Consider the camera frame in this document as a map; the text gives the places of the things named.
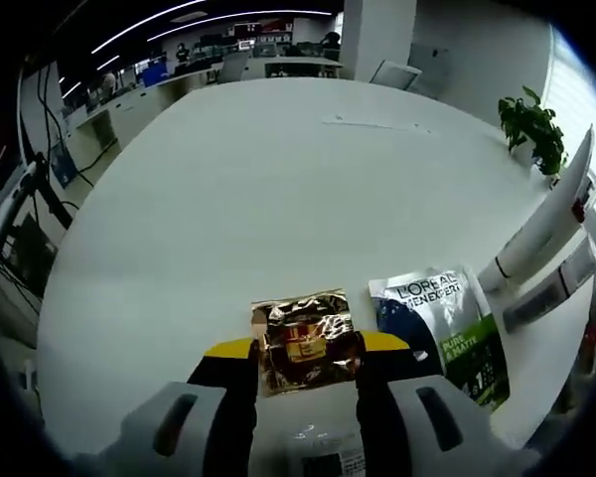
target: office desk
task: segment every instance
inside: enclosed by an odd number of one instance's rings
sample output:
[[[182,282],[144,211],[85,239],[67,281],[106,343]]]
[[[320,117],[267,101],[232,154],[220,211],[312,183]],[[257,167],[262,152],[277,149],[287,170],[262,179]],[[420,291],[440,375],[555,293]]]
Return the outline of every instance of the office desk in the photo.
[[[356,327],[375,329],[370,279],[482,269],[546,190],[501,130],[423,96],[333,79],[188,94],[121,152],[62,243],[39,327],[47,431],[66,452],[110,444],[205,350],[250,336],[255,300],[343,287]],[[557,319],[502,334],[512,396],[492,421],[511,445],[564,383],[588,286]]]

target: gold foil bag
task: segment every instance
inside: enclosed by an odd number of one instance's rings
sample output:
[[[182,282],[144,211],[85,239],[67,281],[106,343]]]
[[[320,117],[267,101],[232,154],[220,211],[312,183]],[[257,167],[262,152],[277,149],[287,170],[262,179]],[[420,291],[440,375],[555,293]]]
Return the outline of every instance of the gold foil bag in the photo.
[[[352,381],[358,338],[344,290],[252,304],[266,397]]]

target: green leaves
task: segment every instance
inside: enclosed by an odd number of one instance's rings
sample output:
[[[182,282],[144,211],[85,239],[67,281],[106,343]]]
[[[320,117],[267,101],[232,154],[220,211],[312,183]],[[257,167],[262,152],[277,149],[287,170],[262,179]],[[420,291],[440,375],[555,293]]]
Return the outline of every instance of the green leaves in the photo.
[[[534,91],[532,91],[529,87],[524,86],[523,92],[525,92],[525,94],[527,94],[529,97],[531,97],[534,100],[534,103],[540,104],[540,97],[538,97],[538,94],[536,94]]]
[[[567,161],[567,154],[561,140],[563,132],[552,123],[556,117],[553,109],[542,109],[540,97],[529,87],[523,91],[533,101],[528,106],[522,98],[504,97],[499,100],[498,109],[501,127],[508,138],[508,150],[524,144],[528,139],[534,141],[532,157],[541,173],[555,174],[561,164]]]

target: white table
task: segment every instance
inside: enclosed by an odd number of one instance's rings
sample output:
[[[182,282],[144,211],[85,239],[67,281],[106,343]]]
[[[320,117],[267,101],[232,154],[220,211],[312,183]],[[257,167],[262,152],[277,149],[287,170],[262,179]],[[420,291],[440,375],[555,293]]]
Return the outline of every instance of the white table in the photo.
[[[122,151],[64,239],[39,328],[47,430],[66,452],[100,450],[206,349],[249,336],[255,300],[344,287],[356,327],[374,329],[369,279],[483,268],[543,191],[501,131],[426,97],[335,79],[194,91]],[[571,306],[582,316],[589,300]],[[493,425],[506,441],[553,403],[574,320],[555,340],[542,326],[503,335],[514,400]],[[539,347],[559,360],[554,383],[515,386]]]

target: foil snack package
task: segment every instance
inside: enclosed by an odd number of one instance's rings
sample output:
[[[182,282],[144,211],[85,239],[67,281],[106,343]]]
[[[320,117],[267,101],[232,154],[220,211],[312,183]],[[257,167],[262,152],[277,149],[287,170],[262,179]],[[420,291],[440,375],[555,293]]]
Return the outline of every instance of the foil snack package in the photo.
[[[408,343],[422,375],[444,375],[490,410],[509,397],[501,337],[469,267],[371,280],[369,291],[377,328]]]
[[[343,290],[252,304],[266,397],[352,381],[358,341]]]

